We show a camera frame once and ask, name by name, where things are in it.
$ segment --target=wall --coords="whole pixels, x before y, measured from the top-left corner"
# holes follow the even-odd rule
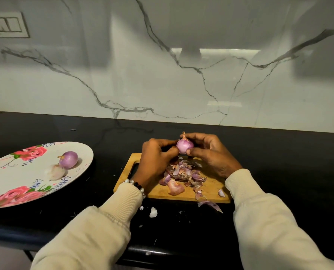
[[[0,0],[0,111],[334,132],[334,0]]]

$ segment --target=hand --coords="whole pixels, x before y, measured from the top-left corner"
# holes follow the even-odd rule
[[[187,150],[187,155],[203,159],[219,176],[228,178],[233,172],[242,168],[218,136],[198,132],[186,133],[185,136],[201,147]]]
[[[178,156],[179,149],[173,146],[164,153],[161,148],[176,144],[177,140],[154,138],[144,142],[140,164],[133,176],[133,180],[145,188],[151,180],[162,174],[167,168],[169,161]]]

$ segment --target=bracelet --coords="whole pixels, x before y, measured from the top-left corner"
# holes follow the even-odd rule
[[[140,192],[142,193],[142,196],[143,196],[143,199],[146,198],[146,195],[144,193],[144,188],[142,188],[141,185],[139,185],[137,182],[135,182],[133,179],[129,180],[129,179],[126,179],[124,181],[125,183],[130,183],[132,185],[134,185],[136,188],[138,188],[140,190]]]

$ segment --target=cream sweatshirt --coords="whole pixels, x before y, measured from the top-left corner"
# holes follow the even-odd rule
[[[264,193],[247,169],[234,172],[225,185],[236,207],[233,219],[245,270],[334,270],[334,261],[297,226],[282,200]],[[101,207],[83,210],[45,245],[31,269],[111,269],[126,249],[129,224],[141,204],[140,191],[122,183]]]

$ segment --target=person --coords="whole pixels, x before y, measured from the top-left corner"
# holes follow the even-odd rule
[[[247,169],[232,156],[215,135],[187,133],[200,148],[187,151],[202,158],[218,175],[235,203],[233,215],[242,265],[249,269],[328,269],[334,261],[319,251],[313,240],[298,227],[293,214],[277,196],[258,186]],[[177,141],[151,139],[142,147],[133,180],[142,187],[164,172],[179,154]],[[111,269],[124,252],[131,233],[129,224],[142,204],[142,193],[124,182],[99,208],[92,206],[78,214],[35,256],[32,270]]]

